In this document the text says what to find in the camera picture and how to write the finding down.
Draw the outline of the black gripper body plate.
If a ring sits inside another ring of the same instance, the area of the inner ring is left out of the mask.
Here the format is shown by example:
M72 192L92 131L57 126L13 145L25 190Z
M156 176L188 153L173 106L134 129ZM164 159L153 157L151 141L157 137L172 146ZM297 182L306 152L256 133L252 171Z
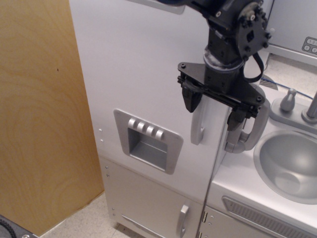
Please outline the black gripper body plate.
M178 83L200 87L203 95L231 108L246 109L246 118L256 118L264 97L242 76L242 66L237 69L216 70L205 64L181 62L178 65Z

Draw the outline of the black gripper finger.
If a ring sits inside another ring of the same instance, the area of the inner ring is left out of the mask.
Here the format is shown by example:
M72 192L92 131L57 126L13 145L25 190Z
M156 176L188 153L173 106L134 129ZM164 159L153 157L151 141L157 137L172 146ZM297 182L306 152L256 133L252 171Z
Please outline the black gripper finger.
M233 108L227 120L227 130L235 131L245 121L247 112L243 108Z
M201 101L203 91L200 87L189 83L183 83L181 87L185 107L190 113L193 113Z

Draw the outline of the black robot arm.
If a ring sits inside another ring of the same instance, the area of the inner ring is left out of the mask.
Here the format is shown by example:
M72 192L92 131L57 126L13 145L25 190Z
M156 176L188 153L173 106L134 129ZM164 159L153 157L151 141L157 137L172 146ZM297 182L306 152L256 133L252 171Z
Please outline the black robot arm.
M186 109L194 112L203 96L232 108L227 125L234 131L248 118L255 118L264 96L253 84L261 76L246 77L246 61L253 57L260 71L264 63L259 51L271 37L260 0L166 0L170 6L188 6L199 12L209 26L204 63L179 64L178 82Z

